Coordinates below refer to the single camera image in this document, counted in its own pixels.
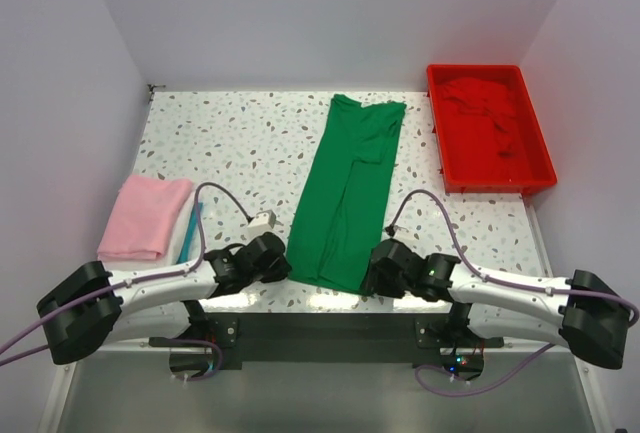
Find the green t shirt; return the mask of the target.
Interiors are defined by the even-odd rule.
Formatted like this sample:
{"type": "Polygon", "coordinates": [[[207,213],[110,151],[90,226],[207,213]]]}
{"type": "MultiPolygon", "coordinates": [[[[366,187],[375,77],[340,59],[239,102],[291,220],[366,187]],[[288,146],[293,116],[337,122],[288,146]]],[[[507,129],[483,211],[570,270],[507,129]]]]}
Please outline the green t shirt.
{"type": "Polygon", "coordinates": [[[384,226],[406,105],[336,94],[286,248],[295,282],[357,295],[384,226]]]}

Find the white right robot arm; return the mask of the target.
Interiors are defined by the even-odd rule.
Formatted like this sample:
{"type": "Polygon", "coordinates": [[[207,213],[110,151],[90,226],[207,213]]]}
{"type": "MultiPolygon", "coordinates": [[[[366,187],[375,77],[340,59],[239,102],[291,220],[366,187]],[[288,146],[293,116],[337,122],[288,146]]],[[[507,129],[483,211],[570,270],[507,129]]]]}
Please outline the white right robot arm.
{"type": "Polygon", "coordinates": [[[629,328],[639,318],[631,304],[597,275],[577,270],[570,278],[527,277],[479,267],[465,258],[433,253],[420,257],[387,239],[376,246],[363,280],[365,292],[446,302],[446,318],[433,334],[466,346],[494,338],[519,338],[568,349],[594,366],[623,366],[629,328]]]}

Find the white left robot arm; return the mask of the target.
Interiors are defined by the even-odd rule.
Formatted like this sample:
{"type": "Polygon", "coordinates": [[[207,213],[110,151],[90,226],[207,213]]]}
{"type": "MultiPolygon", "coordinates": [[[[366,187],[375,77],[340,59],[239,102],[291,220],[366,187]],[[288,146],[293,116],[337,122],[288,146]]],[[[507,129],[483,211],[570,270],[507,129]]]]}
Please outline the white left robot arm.
{"type": "Polygon", "coordinates": [[[149,270],[109,270],[91,261],[46,294],[37,312],[56,365],[125,340],[165,337],[196,345],[207,333],[200,301],[281,281],[291,270],[285,245],[273,233],[149,270]]]}

